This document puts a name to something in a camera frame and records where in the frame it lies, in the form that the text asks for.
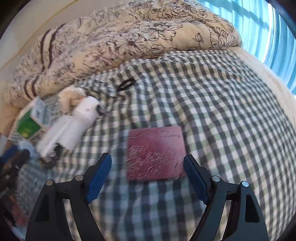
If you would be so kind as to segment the green white medicine box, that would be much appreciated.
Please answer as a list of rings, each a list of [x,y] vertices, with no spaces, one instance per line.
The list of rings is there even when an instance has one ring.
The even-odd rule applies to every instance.
[[[39,97],[33,99],[24,111],[16,131],[26,140],[35,142],[50,128],[52,111]]]

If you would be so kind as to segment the white plastic bottle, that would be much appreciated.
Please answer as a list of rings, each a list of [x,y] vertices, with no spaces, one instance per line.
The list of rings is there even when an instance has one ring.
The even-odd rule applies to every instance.
[[[39,156],[46,160],[58,155],[58,147],[72,151],[83,134],[99,118],[100,102],[86,97],[74,109],[72,115],[61,116],[36,145]]]

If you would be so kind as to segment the cream lace fabric bundle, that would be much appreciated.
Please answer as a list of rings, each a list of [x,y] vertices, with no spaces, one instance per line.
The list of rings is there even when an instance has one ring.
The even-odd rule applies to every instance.
[[[70,113],[75,106],[85,99],[86,92],[80,87],[70,85],[60,91],[58,97],[61,111],[63,113]]]

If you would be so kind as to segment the floral beige quilt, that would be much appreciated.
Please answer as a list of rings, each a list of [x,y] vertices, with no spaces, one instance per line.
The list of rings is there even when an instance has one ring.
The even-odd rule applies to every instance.
[[[20,59],[4,101],[23,108],[131,59],[241,45],[236,28],[197,1],[117,3],[44,32]]]

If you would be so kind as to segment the blue window curtain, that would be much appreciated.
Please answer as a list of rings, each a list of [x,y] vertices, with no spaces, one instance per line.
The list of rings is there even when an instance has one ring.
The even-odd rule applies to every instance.
[[[295,37],[267,1],[200,1],[231,22],[243,48],[277,74],[295,95]]]

